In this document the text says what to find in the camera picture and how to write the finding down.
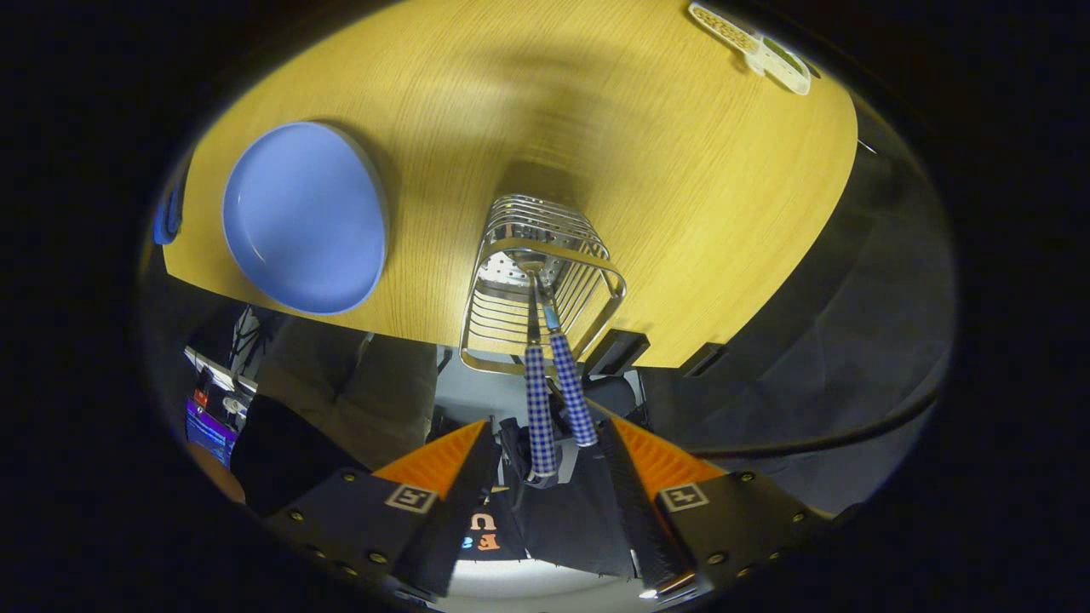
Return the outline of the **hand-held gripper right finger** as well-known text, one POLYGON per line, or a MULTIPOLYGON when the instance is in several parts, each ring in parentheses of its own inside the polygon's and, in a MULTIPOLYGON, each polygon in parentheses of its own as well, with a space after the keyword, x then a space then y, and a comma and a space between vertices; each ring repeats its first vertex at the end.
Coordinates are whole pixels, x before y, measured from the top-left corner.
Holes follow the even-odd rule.
POLYGON ((702 461, 620 416, 597 438, 652 597, 720 594, 818 538, 818 512, 770 478, 702 461))

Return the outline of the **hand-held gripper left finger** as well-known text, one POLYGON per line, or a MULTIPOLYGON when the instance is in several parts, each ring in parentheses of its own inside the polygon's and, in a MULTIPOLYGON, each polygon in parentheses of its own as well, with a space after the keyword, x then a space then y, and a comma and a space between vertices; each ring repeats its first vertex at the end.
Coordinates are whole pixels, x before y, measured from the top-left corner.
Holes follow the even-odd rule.
POLYGON ((338 468, 267 524, 367 593, 444 597, 498 462, 491 423, 476 421, 373 473, 338 468))

